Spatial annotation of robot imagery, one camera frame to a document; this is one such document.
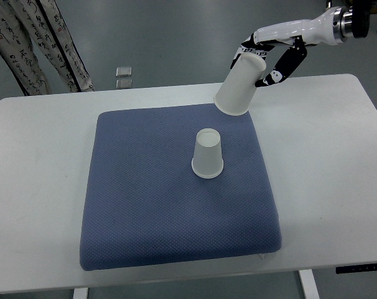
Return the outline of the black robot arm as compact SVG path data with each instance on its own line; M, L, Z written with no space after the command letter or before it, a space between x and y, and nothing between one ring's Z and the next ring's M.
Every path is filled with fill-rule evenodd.
M365 38L370 28L372 14L377 14L377 1L353 0L352 8L352 33L354 38Z

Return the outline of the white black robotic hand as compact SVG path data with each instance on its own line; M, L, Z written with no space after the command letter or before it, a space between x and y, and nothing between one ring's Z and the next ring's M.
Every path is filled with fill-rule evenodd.
M252 53L265 59L277 45L289 48L274 68L256 87L266 87L285 81L307 57L307 48L320 43L338 45L354 35L353 9L332 7L315 19L303 19L266 26L254 31L241 43L233 58L234 66L243 53Z

